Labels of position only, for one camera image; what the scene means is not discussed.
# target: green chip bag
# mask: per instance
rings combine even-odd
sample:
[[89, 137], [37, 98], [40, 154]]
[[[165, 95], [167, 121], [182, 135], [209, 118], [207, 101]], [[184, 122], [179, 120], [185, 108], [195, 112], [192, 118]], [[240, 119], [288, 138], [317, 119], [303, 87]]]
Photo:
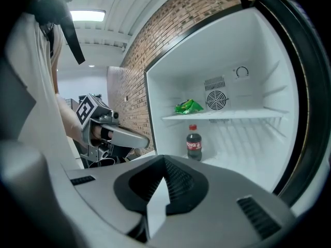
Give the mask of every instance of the green chip bag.
[[192, 114], [201, 110], [203, 108], [193, 99], [186, 100], [175, 107], [175, 112], [180, 114]]

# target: refrigerator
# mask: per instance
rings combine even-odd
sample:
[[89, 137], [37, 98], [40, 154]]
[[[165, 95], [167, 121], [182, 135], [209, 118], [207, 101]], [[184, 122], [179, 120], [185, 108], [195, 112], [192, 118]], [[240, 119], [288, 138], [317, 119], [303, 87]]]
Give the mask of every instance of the refrigerator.
[[[150, 154], [187, 158], [195, 124], [203, 163], [244, 175], [300, 213], [328, 173], [328, 58], [295, 0], [240, 1], [182, 34], [145, 69]], [[176, 114], [188, 99], [203, 110]]]

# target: round fan grille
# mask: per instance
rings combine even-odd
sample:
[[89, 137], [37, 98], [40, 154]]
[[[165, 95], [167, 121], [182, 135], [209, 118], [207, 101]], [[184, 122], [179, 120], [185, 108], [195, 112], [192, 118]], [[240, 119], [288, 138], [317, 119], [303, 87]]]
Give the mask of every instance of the round fan grille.
[[221, 110], [227, 103], [227, 97], [221, 91], [210, 92], [207, 97], [207, 105], [212, 110]]

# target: ceiling light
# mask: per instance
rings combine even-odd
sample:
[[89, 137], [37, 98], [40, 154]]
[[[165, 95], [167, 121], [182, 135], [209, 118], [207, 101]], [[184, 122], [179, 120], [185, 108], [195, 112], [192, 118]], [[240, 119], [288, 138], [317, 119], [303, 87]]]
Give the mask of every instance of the ceiling light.
[[93, 10], [74, 10], [70, 11], [73, 21], [98, 21], [102, 22], [104, 19], [105, 11]]

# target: soda bottle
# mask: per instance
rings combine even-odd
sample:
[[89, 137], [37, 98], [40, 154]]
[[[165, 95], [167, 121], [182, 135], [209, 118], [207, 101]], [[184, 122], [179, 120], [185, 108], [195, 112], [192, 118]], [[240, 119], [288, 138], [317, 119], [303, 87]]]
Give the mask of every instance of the soda bottle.
[[190, 125], [190, 134], [186, 138], [187, 156], [189, 159], [201, 161], [201, 136], [197, 133], [197, 125]]

